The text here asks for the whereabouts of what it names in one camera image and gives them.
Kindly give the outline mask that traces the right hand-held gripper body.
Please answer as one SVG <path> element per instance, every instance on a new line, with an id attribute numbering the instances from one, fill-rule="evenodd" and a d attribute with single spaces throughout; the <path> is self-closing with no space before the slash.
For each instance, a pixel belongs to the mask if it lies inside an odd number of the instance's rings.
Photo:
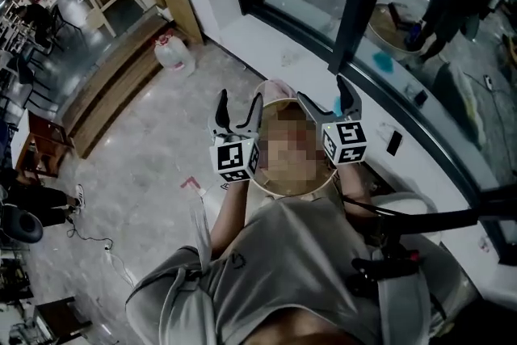
<path id="1" fill-rule="evenodd" d="M 361 118 L 357 113 L 337 116 L 324 112 L 321 121 L 322 147 L 334 166 L 362 162 L 367 148 Z"/>

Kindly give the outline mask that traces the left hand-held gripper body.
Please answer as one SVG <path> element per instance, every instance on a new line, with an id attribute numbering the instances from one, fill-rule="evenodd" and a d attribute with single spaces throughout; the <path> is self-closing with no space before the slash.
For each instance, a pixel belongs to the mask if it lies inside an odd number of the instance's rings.
<path id="1" fill-rule="evenodd" d="M 208 124 L 212 167 L 227 183 L 252 180 L 259 164 L 260 124 L 231 129 Z"/>

